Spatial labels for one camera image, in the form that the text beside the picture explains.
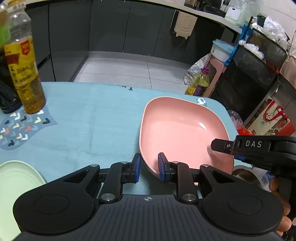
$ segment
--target cabinet door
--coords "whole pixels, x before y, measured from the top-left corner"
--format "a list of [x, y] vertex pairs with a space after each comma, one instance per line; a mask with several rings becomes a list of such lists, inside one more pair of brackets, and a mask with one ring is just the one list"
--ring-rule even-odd
[[123, 52], [130, 1], [94, 0], [91, 10], [90, 50]]
[[42, 82], [55, 81], [51, 59], [48, 59], [47, 62], [42, 65], [42, 67], [38, 71]]
[[188, 39], [176, 37], [176, 33], [173, 32], [171, 25], [175, 25], [178, 17], [178, 12], [174, 13], [174, 9], [165, 9], [153, 56], [181, 61]]
[[89, 51], [92, 0], [49, 5], [49, 35], [56, 81], [70, 81]]
[[36, 63], [39, 64], [49, 54], [48, 5], [29, 9], [26, 13], [31, 18], [33, 44]]
[[153, 56], [164, 12], [163, 6], [132, 2], [123, 51]]
[[198, 18], [184, 51], [182, 62], [194, 64], [200, 58], [211, 52], [213, 40], [220, 39], [224, 27], [209, 19]]

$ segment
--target finger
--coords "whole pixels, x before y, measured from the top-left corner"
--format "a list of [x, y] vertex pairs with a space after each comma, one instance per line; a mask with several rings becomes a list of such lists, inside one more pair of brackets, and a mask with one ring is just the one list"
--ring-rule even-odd
[[272, 192], [281, 201], [284, 206], [284, 216], [287, 216], [291, 211], [291, 205], [279, 194], [279, 192]]
[[286, 232], [286, 231], [288, 231], [291, 228], [291, 226], [292, 226], [291, 219], [289, 219], [286, 216], [283, 216], [283, 219], [281, 220], [278, 229], [280, 231]]
[[274, 177], [273, 179], [270, 180], [269, 182], [269, 190], [274, 192], [278, 190], [279, 188], [279, 179], [277, 177]]
[[284, 234], [283, 231], [279, 231], [279, 230], [277, 230], [276, 233], [277, 233], [280, 237], [283, 236], [283, 234]]

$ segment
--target pink plate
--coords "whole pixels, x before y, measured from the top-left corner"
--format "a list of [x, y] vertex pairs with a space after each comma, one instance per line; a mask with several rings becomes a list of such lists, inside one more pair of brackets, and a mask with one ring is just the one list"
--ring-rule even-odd
[[231, 174], [233, 156], [212, 151], [215, 138], [229, 140], [220, 118], [210, 109], [186, 100], [158, 97], [145, 107], [140, 151], [152, 173], [159, 177], [157, 155], [163, 152], [168, 161], [187, 163], [199, 169], [210, 164]]

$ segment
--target metal pot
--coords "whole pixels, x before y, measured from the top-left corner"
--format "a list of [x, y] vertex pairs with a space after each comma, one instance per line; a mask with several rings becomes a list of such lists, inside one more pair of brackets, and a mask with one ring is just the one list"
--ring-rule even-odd
[[262, 183], [253, 172], [252, 168], [242, 165], [235, 166], [232, 171], [232, 176], [262, 189]]

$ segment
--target white countertop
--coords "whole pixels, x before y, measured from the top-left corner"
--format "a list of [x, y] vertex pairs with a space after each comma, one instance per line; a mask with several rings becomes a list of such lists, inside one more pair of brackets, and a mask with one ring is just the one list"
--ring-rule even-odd
[[[41, 1], [50, 1], [50, 0], [25, 0], [25, 1], [26, 1], [26, 4], [30, 4], [30, 3], [36, 3], [36, 2], [41, 2]], [[202, 11], [195, 10], [190, 7], [184, 6], [185, 0], [141, 0], [141, 1], [157, 3], [157, 4], [164, 5], [164, 6], [175, 8], [180, 11], [187, 12], [187, 13], [195, 15], [195, 16], [205, 17], [205, 18], [211, 19], [215, 22], [218, 22], [224, 26], [227, 26], [228, 28], [236, 31], [239, 34], [242, 33], [242, 29], [239, 26], [227, 21], [225, 18], [223, 18], [221, 16], [207, 13], [207, 12], [202, 12]]]

